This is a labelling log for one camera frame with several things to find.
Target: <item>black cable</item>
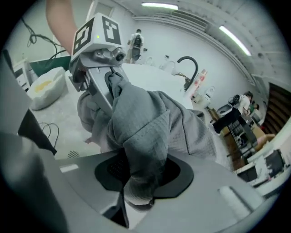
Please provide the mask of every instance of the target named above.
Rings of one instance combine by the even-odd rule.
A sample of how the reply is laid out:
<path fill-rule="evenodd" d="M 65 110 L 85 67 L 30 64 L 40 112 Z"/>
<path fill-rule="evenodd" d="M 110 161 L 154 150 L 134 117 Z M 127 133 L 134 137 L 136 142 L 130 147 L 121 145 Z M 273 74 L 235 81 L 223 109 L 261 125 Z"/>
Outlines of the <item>black cable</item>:
<path fill-rule="evenodd" d="M 25 25 L 25 27 L 27 28 L 27 30 L 30 33 L 28 42 L 27 42 L 27 47 L 29 47 L 31 44 L 35 44 L 37 42 L 37 38 L 41 38 L 44 41 L 47 41 L 49 43 L 51 43 L 54 47 L 55 47 L 55 54 L 46 62 L 45 66 L 43 67 L 44 69 L 48 66 L 48 64 L 50 64 L 50 62 L 52 62 L 56 56 L 62 52 L 65 52 L 66 50 L 61 50 L 58 51 L 57 46 L 62 47 L 61 45 L 53 42 L 50 38 L 46 37 L 45 35 L 42 34 L 36 34 L 33 29 L 24 21 L 23 18 L 21 18 L 21 21 L 23 22 L 23 24 Z"/>
<path fill-rule="evenodd" d="M 59 53 L 62 53 L 62 52 L 66 52 L 66 50 L 64 49 L 64 50 L 58 51 L 58 52 L 55 53 L 53 56 L 51 56 L 51 57 L 49 58 L 49 60 L 45 63 L 45 67 L 47 67 L 48 64 L 49 64 L 49 62 L 52 62 L 52 61 L 56 58 L 56 56 L 57 56 Z"/>
<path fill-rule="evenodd" d="M 55 125 L 57 127 L 57 129 L 58 129 L 58 134 L 56 136 L 55 144 L 54 144 L 54 148 L 55 148 L 56 142 L 58 141 L 58 138 L 59 138 L 59 131 L 60 131 L 60 129 L 59 129 L 59 127 L 55 123 L 50 123 L 49 125 Z"/>
<path fill-rule="evenodd" d="M 56 142 L 58 141 L 58 138 L 59 138 L 59 131 L 60 131 L 59 127 L 58 127 L 55 123 L 49 123 L 49 124 L 48 124 L 48 123 L 46 123 L 46 122 L 39 122 L 39 124 L 45 124 L 45 126 L 42 128 L 42 131 L 44 130 L 44 128 L 45 128 L 46 126 L 48 126 L 49 129 L 50 129 L 50 133 L 51 133 L 50 125 L 55 125 L 55 126 L 57 127 L 57 129 L 58 129 L 58 133 L 57 133 L 57 136 L 56 136 L 56 139 L 55 139 L 55 144 L 54 144 L 54 148 L 55 148 Z"/>
<path fill-rule="evenodd" d="M 45 128 L 46 126 L 48 126 L 48 127 L 49 127 L 49 129 L 50 129 L 50 133 L 51 133 L 51 128 L 50 128 L 50 126 L 49 126 L 49 124 L 48 124 L 48 123 L 45 123 L 45 122 L 39 122 L 39 124 L 45 124 L 45 126 L 43 126 L 43 128 L 41 129 L 42 131 L 44 130 L 44 128 Z"/>

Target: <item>sink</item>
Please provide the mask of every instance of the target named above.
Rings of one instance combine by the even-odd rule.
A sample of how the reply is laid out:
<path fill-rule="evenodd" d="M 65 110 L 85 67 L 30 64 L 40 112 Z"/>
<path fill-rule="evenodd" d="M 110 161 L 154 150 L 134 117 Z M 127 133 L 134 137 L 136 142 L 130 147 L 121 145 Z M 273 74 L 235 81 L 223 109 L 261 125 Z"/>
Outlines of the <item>sink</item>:
<path fill-rule="evenodd" d="M 198 64 L 197 64 L 196 60 L 193 57 L 190 57 L 190 56 L 181 57 L 177 62 L 180 63 L 183 60 L 191 60 L 195 64 L 195 72 L 194 72 L 191 80 L 189 81 L 189 83 L 187 83 L 187 79 L 186 79 L 186 83 L 185 83 L 184 89 L 185 89 L 185 91 L 187 91 L 188 88 L 190 87 L 190 85 L 192 84 L 192 82 L 194 81 L 196 75 L 197 75 L 197 72 L 198 72 Z"/>
<path fill-rule="evenodd" d="M 218 115 L 224 116 L 232 110 L 232 106 L 230 104 L 225 104 L 221 108 L 217 110 Z"/>

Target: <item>sink faucet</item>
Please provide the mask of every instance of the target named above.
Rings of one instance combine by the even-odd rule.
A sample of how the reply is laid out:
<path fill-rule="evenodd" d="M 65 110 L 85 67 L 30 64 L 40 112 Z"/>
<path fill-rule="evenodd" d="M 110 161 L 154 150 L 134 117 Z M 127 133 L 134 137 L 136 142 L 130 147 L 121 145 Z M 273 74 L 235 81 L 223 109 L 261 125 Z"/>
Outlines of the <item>sink faucet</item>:
<path fill-rule="evenodd" d="M 194 78 L 195 78 L 196 75 L 197 75 L 197 72 L 198 72 L 198 64 L 197 64 L 196 60 L 195 60 L 193 57 L 190 57 L 190 56 L 183 56 L 183 57 L 181 57 L 177 62 L 180 63 L 180 62 L 183 61 L 183 60 L 191 60 L 191 61 L 193 61 L 194 64 L 195 64 L 195 67 L 196 67 L 195 72 L 194 72 L 194 75 L 192 76 L 192 78 L 191 78 L 191 80 L 190 80 L 190 83 L 189 83 L 189 84 L 186 86 L 186 88 L 185 88 L 185 91 L 187 91 L 188 88 L 190 87 L 190 85 L 192 84 L 192 82 L 194 81 Z"/>

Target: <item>ceiling light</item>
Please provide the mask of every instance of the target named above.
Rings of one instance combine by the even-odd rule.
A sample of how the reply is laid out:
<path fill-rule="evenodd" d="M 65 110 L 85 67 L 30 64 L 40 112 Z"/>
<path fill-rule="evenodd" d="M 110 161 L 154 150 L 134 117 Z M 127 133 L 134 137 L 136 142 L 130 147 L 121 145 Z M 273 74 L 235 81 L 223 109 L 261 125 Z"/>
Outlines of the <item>ceiling light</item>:
<path fill-rule="evenodd" d="M 227 34 L 244 51 L 246 55 L 251 56 L 250 51 L 248 51 L 245 45 L 227 28 L 225 28 L 224 26 L 220 26 L 219 29 L 222 30 L 225 34 Z"/>
<path fill-rule="evenodd" d="M 164 4 L 164 3 L 142 3 L 143 6 L 150 6 L 150 7 L 163 7 L 163 8 L 169 8 L 173 10 L 178 10 L 177 5 L 172 5 L 172 4 Z"/>

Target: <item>human arm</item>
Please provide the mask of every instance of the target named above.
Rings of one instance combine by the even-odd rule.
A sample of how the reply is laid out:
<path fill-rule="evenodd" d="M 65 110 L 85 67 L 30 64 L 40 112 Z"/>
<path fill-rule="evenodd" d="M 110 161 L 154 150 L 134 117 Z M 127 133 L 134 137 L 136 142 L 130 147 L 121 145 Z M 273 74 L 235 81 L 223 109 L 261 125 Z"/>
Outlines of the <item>human arm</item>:
<path fill-rule="evenodd" d="M 246 105 L 244 106 L 244 108 L 242 109 L 242 112 L 244 115 L 249 115 L 249 111 L 248 111 L 248 108 L 246 108 Z"/>
<path fill-rule="evenodd" d="M 255 147 L 256 151 L 260 151 L 263 146 L 271 141 L 273 138 L 275 137 L 275 134 L 265 134 L 263 136 L 261 136 L 260 138 L 257 139 L 258 145 Z"/>
<path fill-rule="evenodd" d="M 142 46 L 144 45 L 144 43 L 145 43 L 145 39 L 144 39 L 144 37 L 142 37 L 142 38 L 141 38 L 141 45 L 140 45 L 140 48 L 142 48 Z"/>
<path fill-rule="evenodd" d="M 46 0 L 46 18 L 60 44 L 72 54 L 77 26 L 70 0 Z"/>

